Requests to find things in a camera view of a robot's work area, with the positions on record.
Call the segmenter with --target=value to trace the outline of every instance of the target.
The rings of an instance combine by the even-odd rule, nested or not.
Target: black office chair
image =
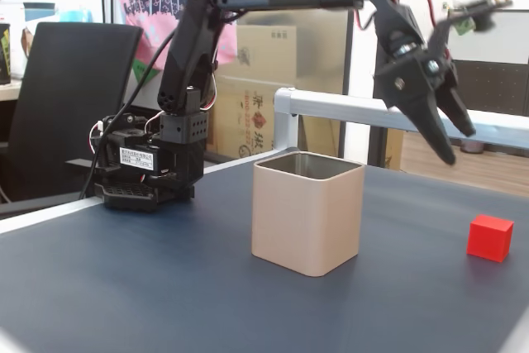
[[[22,80],[0,186],[13,203],[0,219],[77,198],[83,176],[65,162],[92,159],[90,128],[122,105],[142,30],[135,26],[40,23]]]

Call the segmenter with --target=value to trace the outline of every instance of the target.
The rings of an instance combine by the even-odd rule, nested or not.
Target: table
[[[0,327],[32,352],[487,353],[529,304],[525,198],[368,167],[360,253],[311,279],[251,255],[252,163],[210,170],[155,214],[0,222]],[[502,264],[465,254],[481,212],[515,221]]]
[[[12,79],[10,84],[0,85],[0,102],[15,101],[20,92],[21,80]]]

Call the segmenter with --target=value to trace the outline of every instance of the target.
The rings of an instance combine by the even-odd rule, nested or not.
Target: beige square tin
[[[317,277],[358,254],[365,167],[307,152],[254,165],[252,254]]]

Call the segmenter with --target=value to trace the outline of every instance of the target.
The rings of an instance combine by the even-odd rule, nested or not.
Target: red cube
[[[503,262],[509,253],[513,224],[507,219],[478,215],[470,223],[466,253]]]

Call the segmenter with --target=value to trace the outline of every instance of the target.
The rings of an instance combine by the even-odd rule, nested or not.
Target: robotic arm
[[[447,164],[455,156],[440,108],[466,136],[475,133],[457,93],[455,67],[446,49],[450,26],[488,18],[509,0],[483,0],[439,22],[427,47],[408,6],[392,0],[188,0],[170,44],[158,94],[160,132],[144,133],[142,118],[123,114],[101,140],[94,191],[110,207],[154,210],[157,203],[193,196],[203,176],[207,112],[201,111],[216,68],[222,28],[246,12],[304,8],[360,9],[372,2],[374,26],[389,62],[374,76],[387,107],[398,107]],[[105,128],[112,117],[103,121]]]

